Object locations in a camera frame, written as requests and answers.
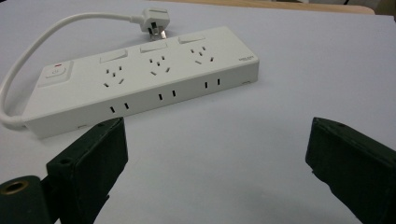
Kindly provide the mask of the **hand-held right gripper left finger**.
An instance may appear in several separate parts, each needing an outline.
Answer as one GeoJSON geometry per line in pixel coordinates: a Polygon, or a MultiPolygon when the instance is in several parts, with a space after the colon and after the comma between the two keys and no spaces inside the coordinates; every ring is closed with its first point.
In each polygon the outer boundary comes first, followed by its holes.
{"type": "Polygon", "coordinates": [[[128,162],[124,119],[103,121],[47,163],[62,224],[92,224],[128,162]]]}

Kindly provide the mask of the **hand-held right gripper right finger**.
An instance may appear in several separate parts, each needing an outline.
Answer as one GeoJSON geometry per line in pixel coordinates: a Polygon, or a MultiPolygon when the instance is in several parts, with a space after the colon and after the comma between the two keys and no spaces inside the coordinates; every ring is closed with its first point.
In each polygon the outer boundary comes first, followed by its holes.
{"type": "Polygon", "coordinates": [[[396,151],[337,121],[312,120],[305,162],[362,224],[396,224],[396,151]]]}

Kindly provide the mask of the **white power strip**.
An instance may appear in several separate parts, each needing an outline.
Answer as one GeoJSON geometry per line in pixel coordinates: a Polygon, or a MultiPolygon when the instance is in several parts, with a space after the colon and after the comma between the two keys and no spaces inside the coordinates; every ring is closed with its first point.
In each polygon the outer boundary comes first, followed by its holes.
{"type": "Polygon", "coordinates": [[[40,138],[257,81],[259,58],[227,27],[43,68],[22,114],[40,138]]]}

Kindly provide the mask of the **white power plug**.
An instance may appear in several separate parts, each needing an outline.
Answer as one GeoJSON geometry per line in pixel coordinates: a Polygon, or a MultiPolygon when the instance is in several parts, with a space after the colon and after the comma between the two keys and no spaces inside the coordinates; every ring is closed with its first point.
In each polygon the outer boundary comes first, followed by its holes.
{"type": "Polygon", "coordinates": [[[152,41],[165,39],[165,29],[170,23],[168,11],[163,8],[149,7],[141,15],[132,16],[131,23],[138,24],[142,32],[148,33],[152,41]]]}

